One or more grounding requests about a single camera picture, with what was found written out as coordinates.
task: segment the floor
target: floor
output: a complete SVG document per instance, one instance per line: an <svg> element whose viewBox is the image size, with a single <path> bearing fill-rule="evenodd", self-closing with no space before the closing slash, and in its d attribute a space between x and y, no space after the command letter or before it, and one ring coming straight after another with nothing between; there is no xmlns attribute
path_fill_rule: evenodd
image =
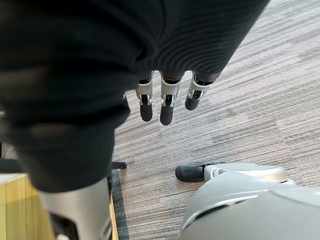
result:
<svg viewBox="0 0 320 240"><path fill-rule="evenodd" d="M160 76L153 116L131 115L116 131L115 161L126 217L119 239L177 239L188 202L200 186L175 178L192 161L251 162L285 167L300 185L320 185L320 4L272 0L218 81L194 111L184 106L191 73L182 80L172 124L159 121Z"/></svg>

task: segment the robotic finger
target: robotic finger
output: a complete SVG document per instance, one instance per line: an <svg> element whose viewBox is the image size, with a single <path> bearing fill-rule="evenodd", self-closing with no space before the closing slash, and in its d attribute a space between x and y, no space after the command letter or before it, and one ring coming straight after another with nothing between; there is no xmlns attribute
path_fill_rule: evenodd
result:
<svg viewBox="0 0 320 240"><path fill-rule="evenodd" d="M246 162L183 163L175 169L175 176L183 182L208 182L225 172L237 172L272 183L296 184L292 179L288 178L287 172L283 167Z"/></svg>
<svg viewBox="0 0 320 240"><path fill-rule="evenodd" d="M185 99L185 108L192 111L197 108L200 98L208 91L211 84L219 77L221 72L214 74L192 72L188 94Z"/></svg>
<svg viewBox="0 0 320 240"><path fill-rule="evenodd" d="M161 72L161 112L160 122L169 125L174 113L174 105L178 96L181 79L185 72Z"/></svg>
<svg viewBox="0 0 320 240"><path fill-rule="evenodd" d="M123 94L123 96L122 96L122 101L123 101L123 104L124 104L125 106L129 106L126 93Z"/></svg>
<svg viewBox="0 0 320 240"><path fill-rule="evenodd" d="M149 122L152 119L152 77L154 72L149 72L146 76L141 77L138 87L135 89L136 96L140 103L140 115L143 121Z"/></svg>

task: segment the black fabric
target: black fabric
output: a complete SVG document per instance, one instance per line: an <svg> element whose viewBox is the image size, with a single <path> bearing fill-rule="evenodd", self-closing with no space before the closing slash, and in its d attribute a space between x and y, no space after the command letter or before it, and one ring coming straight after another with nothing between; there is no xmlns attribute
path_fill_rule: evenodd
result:
<svg viewBox="0 0 320 240"><path fill-rule="evenodd" d="M221 72L267 2L2 0L0 140L44 192L110 176L138 76Z"/></svg>

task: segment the black cloth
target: black cloth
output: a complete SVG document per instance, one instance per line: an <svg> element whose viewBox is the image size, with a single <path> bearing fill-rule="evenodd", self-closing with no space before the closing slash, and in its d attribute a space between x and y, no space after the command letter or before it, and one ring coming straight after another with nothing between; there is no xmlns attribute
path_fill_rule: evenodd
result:
<svg viewBox="0 0 320 240"><path fill-rule="evenodd" d="M267 0L0 1L0 140L44 192L111 175L141 73L219 73Z"/></svg>

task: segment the wooden furniture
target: wooden furniture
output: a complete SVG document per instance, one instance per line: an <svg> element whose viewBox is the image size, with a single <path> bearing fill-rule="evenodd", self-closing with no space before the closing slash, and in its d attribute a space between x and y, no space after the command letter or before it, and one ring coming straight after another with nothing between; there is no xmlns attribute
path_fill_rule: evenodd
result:
<svg viewBox="0 0 320 240"><path fill-rule="evenodd" d="M110 202L112 239L118 240ZM0 240L55 240L48 213L25 174L0 185Z"/></svg>

